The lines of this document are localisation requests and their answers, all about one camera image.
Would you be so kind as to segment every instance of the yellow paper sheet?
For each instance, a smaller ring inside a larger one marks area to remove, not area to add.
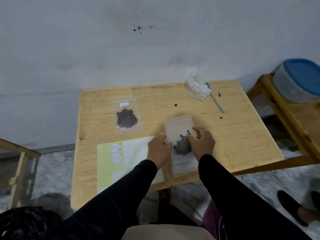
[[[145,160],[148,153],[148,142],[153,138],[154,136],[150,136],[98,145],[98,193],[129,173],[139,162]],[[160,169],[152,184],[163,181],[163,173]]]

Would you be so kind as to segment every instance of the white wall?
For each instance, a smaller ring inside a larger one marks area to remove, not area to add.
[[[319,9],[320,0],[0,0],[0,137],[74,143],[80,89],[183,82],[197,66],[247,91],[286,58],[320,63]]]

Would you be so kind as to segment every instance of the person's right hand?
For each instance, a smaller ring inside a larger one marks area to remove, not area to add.
[[[190,142],[191,149],[195,158],[199,161],[200,158],[205,154],[212,155],[216,142],[212,137],[210,131],[196,126],[192,127],[192,129],[197,132],[197,138],[194,138],[192,135],[186,135],[186,137]]]

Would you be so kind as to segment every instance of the metal spoon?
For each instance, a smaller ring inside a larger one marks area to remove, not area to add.
[[[212,95],[212,89],[211,89],[211,87],[210,87],[210,84],[206,82],[205,85],[207,86],[207,88],[209,88],[209,89],[211,90],[211,93],[210,93],[211,97],[213,98],[213,100],[214,100],[214,102],[216,103],[216,105],[217,105],[218,109],[220,110],[220,112],[224,114],[223,109],[221,108],[221,106],[218,104],[218,102],[216,101],[216,99],[215,99],[214,96]]]

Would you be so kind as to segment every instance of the wooden table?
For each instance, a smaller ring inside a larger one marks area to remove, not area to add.
[[[297,104],[284,98],[272,84],[274,74],[262,75],[255,86],[247,93],[253,100],[264,94],[274,112],[297,144],[303,156],[271,163],[237,174],[254,173],[283,168],[292,168],[320,163],[320,100]]]
[[[236,80],[209,82],[225,114],[213,99],[191,98],[184,83],[87,89],[81,92],[75,144],[71,207],[78,209],[97,194],[97,145],[112,141],[158,136],[167,118],[190,114],[196,126],[211,131],[216,146],[214,157],[230,172],[283,160],[281,151]],[[111,100],[137,97],[144,129],[115,134]],[[165,182],[150,190],[197,181],[198,172],[174,178],[170,162],[163,168]]]

